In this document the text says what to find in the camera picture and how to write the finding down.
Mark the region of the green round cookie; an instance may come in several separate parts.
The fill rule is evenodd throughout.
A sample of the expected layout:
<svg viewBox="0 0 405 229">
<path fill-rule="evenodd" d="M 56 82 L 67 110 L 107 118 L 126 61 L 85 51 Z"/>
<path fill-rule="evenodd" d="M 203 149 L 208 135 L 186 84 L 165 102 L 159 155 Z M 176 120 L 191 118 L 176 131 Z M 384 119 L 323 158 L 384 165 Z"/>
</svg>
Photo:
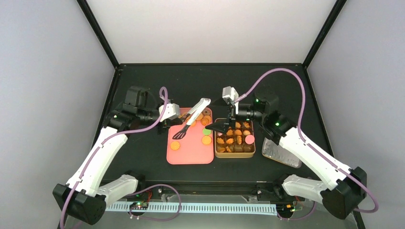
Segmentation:
<svg viewBox="0 0 405 229">
<path fill-rule="evenodd" d="M 210 135 L 210 134 L 212 133 L 211 130 L 206 129 L 206 128 L 204 128 L 204 129 L 202 130 L 202 132 L 203 132 L 204 135 Z"/>
</svg>

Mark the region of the gold cookie tin box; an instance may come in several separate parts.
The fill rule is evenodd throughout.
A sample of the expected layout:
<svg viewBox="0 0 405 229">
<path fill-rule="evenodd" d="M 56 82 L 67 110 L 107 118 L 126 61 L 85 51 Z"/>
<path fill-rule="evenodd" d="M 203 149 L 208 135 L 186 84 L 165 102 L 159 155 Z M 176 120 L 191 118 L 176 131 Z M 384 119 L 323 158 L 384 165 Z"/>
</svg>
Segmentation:
<svg viewBox="0 0 405 229">
<path fill-rule="evenodd" d="M 214 154 L 217 158 L 251 158 L 256 152 L 255 143 L 245 143 L 247 135 L 254 135 L 253 122 L 237 121 L 235 128 L 225 134 L 214 132 Z"/>
</svg>

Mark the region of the pink round cookie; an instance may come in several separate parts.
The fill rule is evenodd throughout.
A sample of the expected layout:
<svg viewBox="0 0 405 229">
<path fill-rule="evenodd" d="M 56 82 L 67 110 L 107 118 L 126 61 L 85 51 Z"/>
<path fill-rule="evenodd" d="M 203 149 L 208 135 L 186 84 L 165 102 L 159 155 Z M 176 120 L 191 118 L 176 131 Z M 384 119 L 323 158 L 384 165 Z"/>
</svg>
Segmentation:
<svg viewBox="0 0 405 229">
<path fill-rule="evenodd" d="M 255 142 L 255 137 L 253 135 L 247 135 L 245 137 L 245 143 L 251 145 Z"/>
</svg>

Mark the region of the pink plastic tray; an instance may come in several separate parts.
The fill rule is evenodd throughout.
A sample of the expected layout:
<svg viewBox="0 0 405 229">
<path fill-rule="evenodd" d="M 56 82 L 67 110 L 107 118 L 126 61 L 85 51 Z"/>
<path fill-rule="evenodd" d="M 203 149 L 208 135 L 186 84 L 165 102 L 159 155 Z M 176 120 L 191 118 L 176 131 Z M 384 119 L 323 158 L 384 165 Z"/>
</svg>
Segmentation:
<svg viewBox="0 0 405 229">
<path fill-rule="evenodd" d="M 205 108 L 197 117 L 197 120 L 189 127 L 186 136 L 181 140 L 173 140 L 172 137 L 179 132 L 185 124 L 170 127 L 166 153 L 166 159 L 169 164 L 209 164 L 213 161 L 213 132 L 209 135 L 212 138 L 212 143 L 209 145 L 202 143 L 202 138 L 204 137 L 203 129 L 213 122 L 212 118 L 211 109 Z"/>
</svg>

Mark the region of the clear plastic tin lid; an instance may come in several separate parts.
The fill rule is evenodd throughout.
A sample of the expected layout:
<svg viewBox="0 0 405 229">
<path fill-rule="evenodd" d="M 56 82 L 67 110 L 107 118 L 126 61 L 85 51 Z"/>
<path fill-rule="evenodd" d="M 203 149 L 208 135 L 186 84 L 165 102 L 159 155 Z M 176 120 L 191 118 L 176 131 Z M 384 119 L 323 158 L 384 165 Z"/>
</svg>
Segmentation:
<svg viewBox="0 0 405 229">
<path fill-rule="evenodd" d="M 267 138 L 265 138 L 263 142 L 262 155 L 293 168 L 300 168 L 302 164 L 297 156 Z"/>
</svg>

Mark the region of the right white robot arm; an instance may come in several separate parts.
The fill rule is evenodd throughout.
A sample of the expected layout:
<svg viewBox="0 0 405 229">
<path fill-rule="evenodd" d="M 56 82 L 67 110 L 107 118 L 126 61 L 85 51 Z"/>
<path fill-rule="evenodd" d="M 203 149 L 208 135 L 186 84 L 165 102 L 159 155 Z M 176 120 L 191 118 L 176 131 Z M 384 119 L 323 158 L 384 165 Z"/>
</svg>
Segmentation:
<svg viewBox="0 0 405 229">
<path fill-rule="evenodd" d="M 367 173 L 338 161 L 299 131 L 297 124 L 278 111 L 279 98 L 274 93 L 254 94 L 251 104 L 241 104 L 229 95 L 217 99 L 215 106 L 225 106 L 225 120 L 208 128 L 225 134 L 236 122 L 258 122 L 265 138 L 278 148 L 295 155 L 319 180 L 285 175 L 272 186 L 273 196 L 284 200 L 299 196 L 321 203 L 338 219 L 347 216 L 366 198 Z"/>
</svg>

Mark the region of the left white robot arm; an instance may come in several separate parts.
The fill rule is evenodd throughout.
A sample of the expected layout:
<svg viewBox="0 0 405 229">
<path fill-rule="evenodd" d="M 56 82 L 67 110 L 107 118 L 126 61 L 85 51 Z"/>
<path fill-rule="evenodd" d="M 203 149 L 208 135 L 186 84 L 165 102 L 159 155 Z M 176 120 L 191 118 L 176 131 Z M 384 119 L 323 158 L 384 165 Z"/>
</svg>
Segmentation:
<svg viewBox="0 0 405 229">
<path fill-rule="evenodd" d="M 101 184 L 130 134 L 146 132 L 156 126 L 165 128 L 181 124 L 177 117 L 180 108 L 170 102 L 166 87 L 160 88 L 162 103 L 154 109 L 146 107 L 148 95 L 147 88 L 130 87 L 125 100 L 104 119 L 98 139 L 82 165 L 65 184 L 54 187 L 53 196 L 61 209 L 59 228 L 65 228 L 68 216 L 94 225 L 106 208 L 119 199 L 149 192 L 145 177 L 130 171 L 114 181 Z"/>
</svg>

